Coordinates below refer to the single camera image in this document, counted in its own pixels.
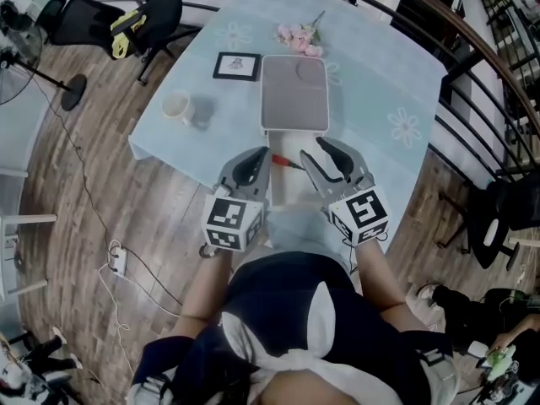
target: black picture frame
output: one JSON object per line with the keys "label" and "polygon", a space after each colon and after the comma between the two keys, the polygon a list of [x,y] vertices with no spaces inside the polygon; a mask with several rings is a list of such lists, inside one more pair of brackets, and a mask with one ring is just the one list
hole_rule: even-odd
{"label": "black picture frame", "polygon": [[[220,73],[221,61],[223,57],[249,57],[254,58],[253,71],[251,75],[233,75],[230,73]],[[259,74],[259,67],[261,66],[261,54],[250,54],[245,52],[220,52],[218,54],[218,61],[213,69],[213,78],[217,79],[235,79],[237,81],[256,81]]]}

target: navy blue shirt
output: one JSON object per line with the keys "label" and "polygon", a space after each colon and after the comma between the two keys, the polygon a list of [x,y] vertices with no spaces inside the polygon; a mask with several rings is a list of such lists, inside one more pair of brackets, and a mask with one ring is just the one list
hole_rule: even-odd
{"label": "navy blue shirt", "polygon": [[[232,278],[223,311],[238,316],[276,357],[307,348],[311,299],[325,282],[336,311],[332,349],[324,360],[372,374],[396,391],[405,405],[430,403],[418,351],[452,356],[442,333],[398,332],[356,293],[347,273],[325,256],[285,252],[242,266]],[[188,403],[205,403],[227,385],[257,370],[232,351],[217,322],[196,339],[167,337],[146,345],[133,383],[178,367],[171,390]]]}

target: white marker cube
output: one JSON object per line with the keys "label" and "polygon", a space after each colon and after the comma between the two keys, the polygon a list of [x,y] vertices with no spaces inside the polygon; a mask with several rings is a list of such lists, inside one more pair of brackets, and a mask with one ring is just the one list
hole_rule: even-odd
{"label": "white marker cube", "polygon": [[207,195],[201,226],[210,246],[245,251],[264,224],[264,203]]}
{"label": "white marker cube", "polygon": [[330,204],[330,220],[353,246],[388,231],[390,209],[382,189],[365,191]]}

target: power strip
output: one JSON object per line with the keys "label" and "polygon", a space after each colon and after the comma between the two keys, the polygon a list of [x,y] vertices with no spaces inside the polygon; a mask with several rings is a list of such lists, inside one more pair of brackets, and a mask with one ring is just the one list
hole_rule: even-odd
{"label": "power strip", "polygon": [[121,246],[115,246],[111,249],[111,255],[113,256],[113,273],[123,278],[126,275],[127,251]]}

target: pink flower bouquet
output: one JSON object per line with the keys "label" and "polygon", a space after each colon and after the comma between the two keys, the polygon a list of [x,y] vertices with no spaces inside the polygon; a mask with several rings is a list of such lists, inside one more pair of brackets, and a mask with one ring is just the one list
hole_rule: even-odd
{"label": "pink flower bouquet", "polygon": [[308,25],[295,25],[288,27],[287,25],[280,25],[278,27],[278,33],[275,35],[276,40],[279,43],[289,46],[299,54],[304,54],[308,57],[320,57],[322,56],[322,46],[317,46],[321,40],[317,24],[322,18],[324,11]]}

